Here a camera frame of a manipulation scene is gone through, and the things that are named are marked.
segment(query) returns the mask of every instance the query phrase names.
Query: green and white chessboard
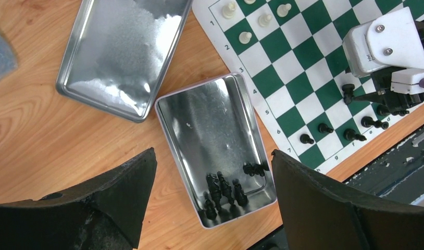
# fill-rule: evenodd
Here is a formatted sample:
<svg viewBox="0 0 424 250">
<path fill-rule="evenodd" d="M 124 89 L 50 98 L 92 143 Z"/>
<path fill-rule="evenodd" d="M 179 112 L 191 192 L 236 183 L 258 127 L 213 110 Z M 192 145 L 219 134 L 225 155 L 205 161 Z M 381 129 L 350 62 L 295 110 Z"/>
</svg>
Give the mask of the green and white chessboard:
<svg viewBox="0 0 424 250">
<path fill-rule="evenodd" d="M 226 19 L 222 8 L 231 1 L 238 7 Z M 277 8 L 287 3 L 292 9 L 280 18 Z M 380 117 L 376 105 L 368 102 L 344 104 L 342 85 L 354 83 L 355 95 L 375 87 L 370 78 L 344 72 L 348 63 L 341 44 L 350 28 L 406 6 L 416 20 L 424 20 L 424 0 L 256 0 L 251 5 L 244 0 L 194 0 L 192 8 L 229 70 L 244 75 L 252 103 L 278 148 L 327 173 L 383 132 L 362 127 L 362 117 L 390 125 L 402 119 Z M 264 28 L 258 24 L 262 14 L 275 17 Z M 248 44 L 239 41 L 244 31 L 253 34 Z M 335 132 L 319 133 L 322 122 Z M 348 128 L 368 140 L 345 140 Z M 301 143 L 303 133 L 316 143 Z"/>
</svg>

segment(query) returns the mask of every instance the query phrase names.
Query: metal tin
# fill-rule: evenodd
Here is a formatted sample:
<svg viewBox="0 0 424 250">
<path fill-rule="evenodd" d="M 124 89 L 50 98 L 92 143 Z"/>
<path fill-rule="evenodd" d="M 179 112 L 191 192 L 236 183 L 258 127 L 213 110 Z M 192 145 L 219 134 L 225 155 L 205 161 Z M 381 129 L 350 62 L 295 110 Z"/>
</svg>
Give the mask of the metal tin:
<svg viewBox="0 0 424 250">
<path fill-rule="evenodd" d="M 146 119 L 192 0 L 83 0 L 57 91 L 134 122 Z"/>
<path fill-rule="evenodd" d="M 244 78 L 239 73 L 206 81 L 159 98 L 155 109 L 192 204 L 205 228 L 257 211 L 276 201 L 270 171 L 264 177 L 243 172 L 245 163 L 269 165 Z M 239 179 L 249 204 L 230 206 L 206 218 L 207 173 L 221 171 L 232 185 Z"/>
</svg>

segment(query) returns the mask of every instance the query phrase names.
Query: white chess piece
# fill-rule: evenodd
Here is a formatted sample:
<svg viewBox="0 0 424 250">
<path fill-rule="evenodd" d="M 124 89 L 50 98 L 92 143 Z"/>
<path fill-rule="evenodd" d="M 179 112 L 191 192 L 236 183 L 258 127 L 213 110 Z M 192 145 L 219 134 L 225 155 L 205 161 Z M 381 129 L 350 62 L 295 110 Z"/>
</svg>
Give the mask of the white chess piece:
<svg viewBox="0 0 424 250">
<path fill-rule="evenodd" d="M 223 16 L 226 19 L 231 19 L 233 16 L 235 16 L 235 11 L 236 11 L 235 2 L 230 2 L 229 4 L 225 5 L 222 10 Z"/>
<path fill-rule="evenodd" d="M 271 14 L 263 14 L 258 18 L 258 24 L 261 27 L 265 27 L 267 25 L 269 25 L 270 21 L 272 20 L 272 15 Z"/>
<path fill-rule="evenodd" d="M 291 9 L 292 9 L 291 4 L 281 4 L 280 6 L 278 6 L 277 14 L 279 17 L 285 17 L 287 16 L 287 14 L 289 13 L 289 10 Z"/>
<path fill-rule="evenodd" d="M 240 43 L 242 44 L 248 44 L 251 41 L 252 33 L 250 32 L 242 32 L 240 34 Z"/>
</svg>

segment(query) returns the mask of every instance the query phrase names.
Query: black chess pieces in tin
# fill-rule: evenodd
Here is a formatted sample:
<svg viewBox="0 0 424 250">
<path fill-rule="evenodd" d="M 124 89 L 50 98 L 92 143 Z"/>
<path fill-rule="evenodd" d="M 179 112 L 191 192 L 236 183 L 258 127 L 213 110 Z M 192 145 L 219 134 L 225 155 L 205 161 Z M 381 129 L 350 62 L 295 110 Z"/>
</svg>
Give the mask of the black chess pieces in tin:
<svg viewBox="0 0 424 250">
<path fill-rule="evenodd" d="M 235 199 L 232 197 L 232 187 L 225 180 L 223 174 L 221 172 L 217 172 L 218 180 L 220 181 L 221 193 L 224 197 L 227 198 L 227 201 L 230 205 L 235 203 Z"/>
<path fill-rule="evenodd" d="M 245 206 L 247 203 L 249 203 L 249 200 L 247 199 L 247 195 L 244 194 L 243 187 L 241 187 L 240 181 L 238 179 L 235 179 L 232 181 L 233 183 L 233 189 L 234 189 L 234 196 L 235 200 L 240 206 Z"/>
<path fill-rule="evenodd" d="M 386 121 L 384 122 L 380 120 L 374 121 L 373 118 L 369 116 L 366 116 L 361 120 L 361 125 L 365 128 L 375 127 L 377 129 L 381 128 L 383 130 L 388 129 L 390 126 L 389 123 Z"/>
<path fill-rule="evenodd" d="M 221 212 L 222 210 L 221 204 L 220 204 L 221 191 L 220 191 L 220 187 L 216 183 L 217 178 L 213 174 L 208 173 L 206 175 L 206 181 L 207 181 L 207 187 L 209 188 L 210 198 L 212 199 L 212 201 L 214 201 L 215 208 L 217 209 L 217 211 Z"/>
<path fill-rule="evenodd" d="M 209 220 L 215 220 L 217 217 L 217 212 L 215 212 L 215 207 L 212 201 L 209 199 L 207 192 L 204 192 L 204 213 Z"/>
<path fill-rule="evenodd" d="M 353 129 L 346 129 L 344 131 L 344 138 L 348 141 L 366 141 L 367 138 L 361 134 L 356 133 Z"/>
</svg>

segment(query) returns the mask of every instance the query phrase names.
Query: wood grain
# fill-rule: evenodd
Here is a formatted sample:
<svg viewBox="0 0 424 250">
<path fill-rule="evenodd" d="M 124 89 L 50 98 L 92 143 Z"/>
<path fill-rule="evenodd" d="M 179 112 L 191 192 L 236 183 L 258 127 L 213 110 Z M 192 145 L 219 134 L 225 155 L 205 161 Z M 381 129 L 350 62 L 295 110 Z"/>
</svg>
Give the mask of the wood grain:
<svg viewBox="0 0 424 250">
<path fill-rule="evenodd" d="M 0 31 L 19 60 L 18 70 L 0 82 L 0 203 L 39 199 L 154 147 L 158 167 L 140 249 L 245 249 L 281 225 L 274 204 L 216 229 L 203 229 L 154 110 L 144 123 L 134 124 L 55 91 L 80 2 L 0 0 Z M 159 96 L 228 72 L 190 13 Z M 271 152 L 276 146 L 258 122 Z M 424 106 L 329 175 L 344 180 L 423 123 Z"/>
</svg>

